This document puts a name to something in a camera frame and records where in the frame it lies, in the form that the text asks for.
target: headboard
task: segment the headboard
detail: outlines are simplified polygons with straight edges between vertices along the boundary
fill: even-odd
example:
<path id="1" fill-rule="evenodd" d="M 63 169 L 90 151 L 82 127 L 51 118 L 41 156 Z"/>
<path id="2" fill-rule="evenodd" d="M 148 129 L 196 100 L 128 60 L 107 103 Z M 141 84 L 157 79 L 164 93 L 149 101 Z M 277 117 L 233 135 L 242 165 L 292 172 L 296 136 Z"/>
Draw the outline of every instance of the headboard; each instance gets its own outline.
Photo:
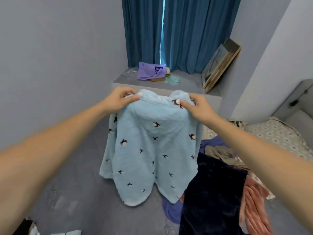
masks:
<path id="1" fill-rule="evenodd" d="M 313 79 L 300 82 L 273 116 L 298 130 L 313 149 Z"/>

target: pillow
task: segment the pillow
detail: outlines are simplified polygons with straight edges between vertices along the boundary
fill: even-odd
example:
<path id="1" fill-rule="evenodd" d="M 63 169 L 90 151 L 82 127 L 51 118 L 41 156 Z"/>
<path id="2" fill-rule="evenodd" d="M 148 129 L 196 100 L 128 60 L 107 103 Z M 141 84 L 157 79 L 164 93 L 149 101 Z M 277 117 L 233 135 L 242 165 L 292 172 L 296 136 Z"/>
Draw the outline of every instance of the pillow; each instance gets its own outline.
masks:
<path id="1" fill-rule="evenodd" d="M 302 110 L 298 110 L 289 116 L 285 123 L 296 128 L 309 148 L 313 149 L 313 119 L 309 115 Z"/>
<path id="2" fill-rule="evenodd" d="M 276 117 L 270 117 L 264 123 L 245 126 L 244 130 L 313 162 L 313 151 L 299 132 Z"/>

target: blue curtain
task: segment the blue curtain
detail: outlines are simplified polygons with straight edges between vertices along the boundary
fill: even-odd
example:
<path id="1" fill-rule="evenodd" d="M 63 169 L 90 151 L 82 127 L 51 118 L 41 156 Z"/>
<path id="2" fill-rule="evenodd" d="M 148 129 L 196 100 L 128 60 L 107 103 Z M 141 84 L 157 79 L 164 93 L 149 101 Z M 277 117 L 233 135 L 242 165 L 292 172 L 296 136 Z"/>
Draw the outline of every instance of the blue curtain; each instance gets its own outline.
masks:
<path id="1" fill-rule="evenodd" d="M 160 64 L 163 0 L 122 0 L 122 7 L 128 66 Z"/>
<path id="2" fill-rule="evenodd" d="M 161 63 L 201 73 L 230 36 L 240 0 L 165 0 Z"/>

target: pile of clothes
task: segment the pile of clothes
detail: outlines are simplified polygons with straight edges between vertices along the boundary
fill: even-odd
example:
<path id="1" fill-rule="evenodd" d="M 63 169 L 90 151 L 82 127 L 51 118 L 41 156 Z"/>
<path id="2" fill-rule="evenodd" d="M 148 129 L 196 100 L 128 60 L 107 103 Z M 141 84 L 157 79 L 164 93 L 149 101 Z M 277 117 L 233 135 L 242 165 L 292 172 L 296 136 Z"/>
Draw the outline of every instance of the pile of clothes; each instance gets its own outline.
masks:
<path id="1" fill-rule="evenodd" d="M 168 219 L 180 224 L 179 234 L 273 234 L 264 198 L 271 192 L 219 137 L 202 140 L 198 173 L 183 197 L 163 209 Z"/>

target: wall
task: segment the wall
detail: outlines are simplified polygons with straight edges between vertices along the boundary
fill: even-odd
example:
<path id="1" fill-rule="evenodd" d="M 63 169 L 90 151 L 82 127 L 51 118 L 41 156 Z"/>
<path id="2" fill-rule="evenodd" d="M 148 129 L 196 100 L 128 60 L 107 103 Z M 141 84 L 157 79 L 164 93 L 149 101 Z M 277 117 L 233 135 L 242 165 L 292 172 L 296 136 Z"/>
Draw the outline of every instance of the wall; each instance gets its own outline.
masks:
<path id="1" fill-rule="evenodd" d="M 105 98 L 125 69 L 121 0 L 0 0 L 0 148 Z"/>
<path id="2" fill-rule="evenodd" d="M 291 0 L 232 117 L 260 122 L 313 75 L 313 0 Z"/>
<path id="3" fill-rule="evenodd" d="M 230 38 L 242 46 L 219 83 L 219 114 L 232 115 L 290 0 L 241 0 Z"/>

